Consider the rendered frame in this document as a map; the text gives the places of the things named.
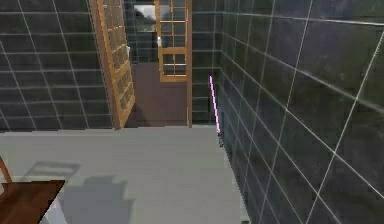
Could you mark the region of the wooden lattice room door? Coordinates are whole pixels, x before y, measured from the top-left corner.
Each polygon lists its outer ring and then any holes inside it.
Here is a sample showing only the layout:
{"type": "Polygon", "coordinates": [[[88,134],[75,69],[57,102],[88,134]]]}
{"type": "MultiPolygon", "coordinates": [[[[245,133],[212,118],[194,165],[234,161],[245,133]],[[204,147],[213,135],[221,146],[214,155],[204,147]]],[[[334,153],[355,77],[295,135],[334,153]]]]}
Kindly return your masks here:
{"type": "Polygon", "coordinates": [[[122,0],[89,0],[100,66],[115,129],[125,126],[135,104],[122,0]]]}
{"type": "Polygon", "coordinates": [[[186,0],[154,0],[161,82],[187,80],[187,3],[186,0]]]}

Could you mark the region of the dark brown wooden table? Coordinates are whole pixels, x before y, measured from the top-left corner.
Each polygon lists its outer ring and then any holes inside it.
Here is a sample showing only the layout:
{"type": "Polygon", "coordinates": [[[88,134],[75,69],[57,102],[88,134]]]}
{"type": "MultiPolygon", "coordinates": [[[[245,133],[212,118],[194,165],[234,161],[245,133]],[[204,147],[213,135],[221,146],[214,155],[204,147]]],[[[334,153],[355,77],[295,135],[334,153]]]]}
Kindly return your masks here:
{"type": "Polygon", "coordinates": [[[67,224],[57,198],[64,180],[14,182],[0,156],[0,224],[67,224]]]}

